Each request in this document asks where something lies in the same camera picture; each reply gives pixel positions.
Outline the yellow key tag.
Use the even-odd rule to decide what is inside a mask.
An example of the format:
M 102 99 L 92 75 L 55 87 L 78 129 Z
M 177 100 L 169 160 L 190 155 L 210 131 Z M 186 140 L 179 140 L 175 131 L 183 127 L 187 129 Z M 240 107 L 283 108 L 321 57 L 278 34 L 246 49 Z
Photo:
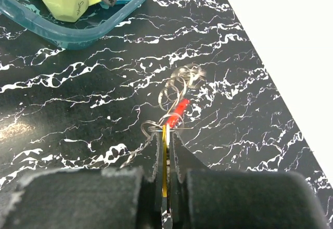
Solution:
M 167 197 L 167 125 L 162 127 L 162 144 L 163 144 L 163 182 L 162 182 L 162 196 Z

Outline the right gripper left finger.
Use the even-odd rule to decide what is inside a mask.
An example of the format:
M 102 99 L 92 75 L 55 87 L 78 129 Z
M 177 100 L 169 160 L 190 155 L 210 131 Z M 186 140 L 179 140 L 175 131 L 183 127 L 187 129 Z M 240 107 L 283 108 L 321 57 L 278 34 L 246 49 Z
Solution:
M 1 228 L 161 228 L 162 152 L 154 134 L 121 168 L 27 174 L 3 211 Z

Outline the metal key holder red handle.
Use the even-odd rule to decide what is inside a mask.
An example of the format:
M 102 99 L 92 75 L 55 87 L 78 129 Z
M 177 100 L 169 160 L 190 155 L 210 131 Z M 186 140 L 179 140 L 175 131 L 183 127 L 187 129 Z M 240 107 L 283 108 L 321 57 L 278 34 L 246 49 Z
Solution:
M 178 67 L 172 72 L 158 95 L 158 105 L 163 110 L 163 115 L 157 121 L 147 120 L 141 124 L 140 129 L 147 138 L 146 142 L 129 154 L 121 164 L 122 168 L 132 163 L 133 159 L 148 146 L 153 133 L 161 132 L 164 125 L 168 125 L 171 131 L 184 129 L 183 114 L 190 103 L 190 91 L 199 89 L 205 77 L 206 72 L 196 63 Z

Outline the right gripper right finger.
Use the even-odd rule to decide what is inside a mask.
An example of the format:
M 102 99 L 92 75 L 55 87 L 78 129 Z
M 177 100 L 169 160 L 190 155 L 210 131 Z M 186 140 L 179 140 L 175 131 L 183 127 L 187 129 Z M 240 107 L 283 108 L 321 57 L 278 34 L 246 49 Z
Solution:
M 173 228 L 327 228 L 320 201 L 297 172 L 211 170 L 170 138 Z

